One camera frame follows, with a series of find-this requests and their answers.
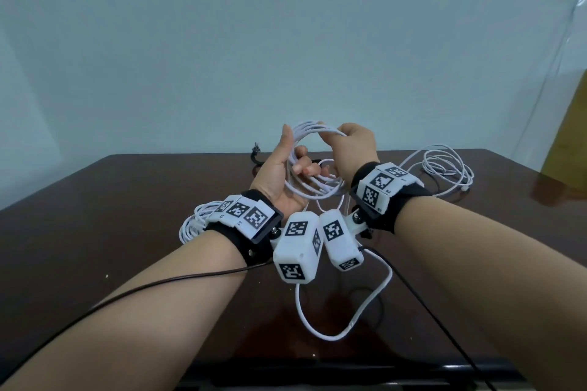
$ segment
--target person's left arm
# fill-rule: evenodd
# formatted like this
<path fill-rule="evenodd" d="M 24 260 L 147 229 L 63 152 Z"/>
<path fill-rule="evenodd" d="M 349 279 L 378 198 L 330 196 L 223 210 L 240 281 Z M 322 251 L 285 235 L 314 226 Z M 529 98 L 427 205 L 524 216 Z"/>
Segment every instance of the person's left arm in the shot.
<path fill-rule="evenodd" d="M 282 211 L 285 219 L 306 204 L 284 189 L 284 163 L 292 146 L 291 129 L 284 126 L 279 144 L 251 185 Z M 296 149 L 300 160 L 295 171 L 318 174 L 320 167 L 312 164 L 306 152 L 303 146 Z M 143 270 L 109 297 L 172 276 L 245 266 L 231 241 L 209 230 Z M 129 295 L 57 337 L 8 379 L 1 391 L 173 389 L 244 277 L 240 272 L 182 280 Z"/>

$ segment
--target table surface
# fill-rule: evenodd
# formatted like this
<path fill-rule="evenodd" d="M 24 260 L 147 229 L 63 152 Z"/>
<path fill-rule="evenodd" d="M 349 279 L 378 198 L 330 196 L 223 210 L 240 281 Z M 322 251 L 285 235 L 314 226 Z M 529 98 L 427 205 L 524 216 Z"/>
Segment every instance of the table surface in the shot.
<path fill-rule="evenodd" d="M 382 161 L 399 163 L 409 152 L 379 153 Z M 473 168 L 475 183 L 469 192 L 448 200 L 587 265 L 584 193 L 488 150 L 459 154 Z M 0 211 L 0 375 L 180 246 L 179 227 L 195 206 L 241 192 L 252 179 L 253 164 L 244 153 L 112 155 Z M 422 174 L 422 180 L 437 188 L 428 175 Z M 481 369 L 493 377 L 517 376 L 392 234 L 375 232 L 374 239 L 363 242 L 392 260 Z M 322 254 L 316 279 L 302 287 L 307 319 L 318 331 L 337 334 L 385 274 L 385 267 L 370 257 L 363 267 L 342 273 Z M 319 340 L 304 328 L 293 292 L 273 266 L 249 272 L 186 377 L 218 372 L 230 382 L 229 366 L 239 371 L 241 381 L 246 371 L 264 368 L 278 371 L 279 382 L 288 381 L 285 367 L 293 371 L 292 381 L 302 377 L 301 371 L 312 376 L 316 368 L 341 366 L 364 368 L 379 382 L 459 370 L 446 365 L 467 370 L 465 360 L 397 277 L 339 342 Z"/>

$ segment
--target black wrist strap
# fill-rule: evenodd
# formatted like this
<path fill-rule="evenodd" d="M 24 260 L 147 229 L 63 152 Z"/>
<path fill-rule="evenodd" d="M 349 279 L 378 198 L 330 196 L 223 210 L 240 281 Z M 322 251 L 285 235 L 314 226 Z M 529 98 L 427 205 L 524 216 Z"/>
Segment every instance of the black wrist strap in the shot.
<path fill-rule="evenodd" d="M 363 205 L 363 202 L 353 195 L 353 193 L 356 193 L 357 191 L 359 182 L 371 173 L 371 171 L 379 164 L 380 163 L 378 162 L 369 162 L 357 170 L 357 173 L 355 173 L 355 176 L 353 177 L 353 182 L 351 183 L 350 192 L 351 196 L 355 198 L 359 205 L 359 208 L 363 211 L 362 215 L 369 227 L 373 229 L 388 230 L 391 233 L 395 233 L 394 228 L 397 216 L 407 202 L 417 196 L 432 196 L 432 194 L 428 189 L 415 183 L 410 184 L 409 186 L 403 186 L 398 193 L 389 199 L 389 205 L 387 206 L 385 214 L 379 215 L 377 212 L 369 208 L 369 206 Z"/>
<path fill-rule="evenodd" d="M 241 234 L 236 228 L 229 227 L 222 223 L 209 223 L 205 230 L 213 230 L 228 238 L 232 244 L 238 249 L 247 266 L 266 262 L 273 255 L 273 248 L 269 241 L 269 235 L 271 230 L 278 226 L 283 219 L 281 212 L 273 206 L 271 201 L 258 190 L 247 190 L 241 193 L 246 198 L 250 198 L 254 201 L 263 201 L 271 209 L 275 210 L 276 215 L 263 226 L 259 233 L 267 234 L 259 243 L 255 244 L 250 239 L 247 239 L 245 235 Z"/>

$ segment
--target person's left hand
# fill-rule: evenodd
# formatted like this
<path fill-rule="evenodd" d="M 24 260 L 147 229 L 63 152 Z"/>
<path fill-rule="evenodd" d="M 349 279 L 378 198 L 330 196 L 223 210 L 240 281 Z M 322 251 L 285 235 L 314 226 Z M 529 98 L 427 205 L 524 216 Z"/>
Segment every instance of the person's left hand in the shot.
<path fill-rule="evenodd" d="M 285 187 L 285 162 L 294 144 L 293 135 L 290 126 L 284 125 L 277 147 L 261 166 L 251 184 L 251 188 L 265 195 L 282 212 L 284 220 L 287 220 L 292 213 L 302 210 L 308 203 L 308 200 Z M 321 169 L 317 163 L 312 163 L 312 160 L 306 156 L 307 153 L 306 146 L 295 148 L 298 161 L 293 166 L 294 173 L 304 176 L 316 176 L 322 173 L 323 176 L 328 176 L 328 167 Z"/>

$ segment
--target wrist strap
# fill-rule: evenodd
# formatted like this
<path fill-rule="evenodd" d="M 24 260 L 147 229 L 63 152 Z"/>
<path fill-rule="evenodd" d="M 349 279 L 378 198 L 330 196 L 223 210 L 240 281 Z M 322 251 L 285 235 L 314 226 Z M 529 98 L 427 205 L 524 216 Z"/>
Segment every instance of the wrist strap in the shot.
<path fill-rule="evenodd" d="M 417 196 L 431 196 L 422 181 L 392 163 L 370 162 L 353 177 L 350 195 L 369 227 L 394 233 L 397 216 Z"/>
<path fill-rule="evenodd" d="M 247 266 L 267 261 L 273 254 L 271 231 L 279 227 L 283 214 L 258 190 L 230 195 L 212 212 L 205 230 L 228 238 Z"/>

